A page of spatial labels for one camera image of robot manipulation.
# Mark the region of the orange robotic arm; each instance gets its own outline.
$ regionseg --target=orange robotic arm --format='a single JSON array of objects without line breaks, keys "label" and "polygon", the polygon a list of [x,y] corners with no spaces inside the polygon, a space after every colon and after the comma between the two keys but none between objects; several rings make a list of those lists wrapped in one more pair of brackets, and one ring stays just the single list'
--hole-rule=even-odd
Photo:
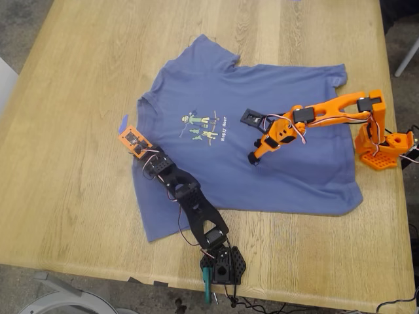
[{"label": "orange robotic arm", "polygon": [[[344,112],[344,108],[354,104],[358,113]],[[411,131],[384,135],[385,114],[386,104],[382,93],[373,90],[368,97],[364,92],[357,92],[316,105],[295,105],[284,114],[261,115],[248,109],[241,121],[264,133],[255,142],[256,151],[248,156],[251,164],[258,163],[264,153],[277,150],[298,136],[305,144],[307,128],[340,123],[363,124],[355,139],[356,152],[360,154],[362,162],[379,170],[395,167],[399,155],[406,153],[414,144]]]}]

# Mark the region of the green clip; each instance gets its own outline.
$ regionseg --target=green clip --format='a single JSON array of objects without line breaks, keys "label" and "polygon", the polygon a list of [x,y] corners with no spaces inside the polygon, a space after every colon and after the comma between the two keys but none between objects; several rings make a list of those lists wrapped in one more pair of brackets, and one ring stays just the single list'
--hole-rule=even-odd
[{"label": "green clip", "polygon": [[204,267],[202,269],[202,278],[205,282],[205,303],[211,304],[211,276],[212,268]]}]

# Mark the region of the shirt sleeve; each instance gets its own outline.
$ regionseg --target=shirt sleeve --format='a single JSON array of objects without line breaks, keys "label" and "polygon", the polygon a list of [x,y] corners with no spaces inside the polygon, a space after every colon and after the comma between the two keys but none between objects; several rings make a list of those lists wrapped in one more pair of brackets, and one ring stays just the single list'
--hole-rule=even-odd
[{"label": "shirt sleeve", "polygon": [[240,56],[200,35],[182,54],[165,67],[191,72],[224,71],[237,63]]}]

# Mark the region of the t-shirt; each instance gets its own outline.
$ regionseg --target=t-shirt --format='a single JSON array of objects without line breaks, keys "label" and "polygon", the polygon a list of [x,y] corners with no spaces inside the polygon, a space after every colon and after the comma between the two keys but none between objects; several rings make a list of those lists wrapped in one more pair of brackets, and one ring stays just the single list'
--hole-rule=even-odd
[{"label": "t-shirt", "polygon": [[[218,208],[342,215],[359,205],[348,125],[310,128],[305,145],[298,137],[253,166],[247,155],[262,133],[240,122],[247,108],[284,113],[336,97],[335,87],[346,82],[344,65],[248,67],[236,66],[238,59],[199,36],[138,101],[139,132],[191,173]],[[178,231],[179,204],[143,176],[138,161],[132,169],[147,239]]]}]

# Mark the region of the wood grain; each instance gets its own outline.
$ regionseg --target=wood grain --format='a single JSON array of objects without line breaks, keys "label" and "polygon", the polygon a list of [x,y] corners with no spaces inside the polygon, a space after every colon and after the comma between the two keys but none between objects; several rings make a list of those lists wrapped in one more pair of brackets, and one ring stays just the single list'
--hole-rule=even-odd
[{"label": "wood grain", "polygon": [[[56,0],[0,120],[0,263],[203,289],[196,248],[145,239],[117,140],[120,118],[201,33],[243,65],[345,63],[338,92],[382,89],[395,130],[378,1]],[[343,217],[221,211],[248,265],[238,294],[362,311],[410,298],[401,170],[357,161],[356,179],[364,201]]]}]

